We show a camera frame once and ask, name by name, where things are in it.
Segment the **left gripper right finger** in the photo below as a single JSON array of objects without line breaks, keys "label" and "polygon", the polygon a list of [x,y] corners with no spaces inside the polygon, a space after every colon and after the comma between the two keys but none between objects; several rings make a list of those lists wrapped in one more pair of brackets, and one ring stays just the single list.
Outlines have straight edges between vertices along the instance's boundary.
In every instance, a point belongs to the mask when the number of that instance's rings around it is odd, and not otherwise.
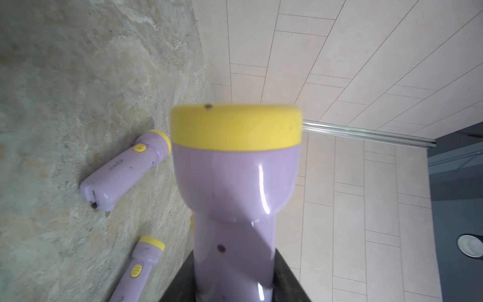
[{"label": "left gripper right finger", "polygon": [[275,250],[273,302],[311,302],[281,253]]}]

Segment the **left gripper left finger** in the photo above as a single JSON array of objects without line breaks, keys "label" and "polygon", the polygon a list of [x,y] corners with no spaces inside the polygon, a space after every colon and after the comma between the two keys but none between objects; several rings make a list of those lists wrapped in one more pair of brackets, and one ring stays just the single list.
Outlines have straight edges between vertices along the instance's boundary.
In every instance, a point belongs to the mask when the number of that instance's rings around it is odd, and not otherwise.
[{"label": "left gripper left finger", "polygon": [[192,250],[178,270],[159,302],[195,302],[196,278]]}]

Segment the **purple flashlight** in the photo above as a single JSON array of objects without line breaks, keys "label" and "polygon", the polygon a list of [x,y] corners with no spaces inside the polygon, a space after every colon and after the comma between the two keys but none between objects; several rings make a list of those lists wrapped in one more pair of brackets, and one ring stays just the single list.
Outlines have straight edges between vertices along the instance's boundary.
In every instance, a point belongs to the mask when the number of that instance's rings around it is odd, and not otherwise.
[{"label": "purple flashlight", "polygon": [[160,164],[171,153],[171,141],[158,130],[141,135],[115,158],[93,172],[83,182],[79,191],[84,201],[95,210],[109,213],[152,167]]},{"label": "purple flashlight", "polygon": [[298,173],[303,115],[291,105],[171,111],[178,189],[194,217],[197,301],[270,301],[276,216]]},{"label": "purple flashlight", "polygon": [[138,302],[152,269],[158,264],[165,244],[150,236],[142,236],[132,258],[109,302]]}]

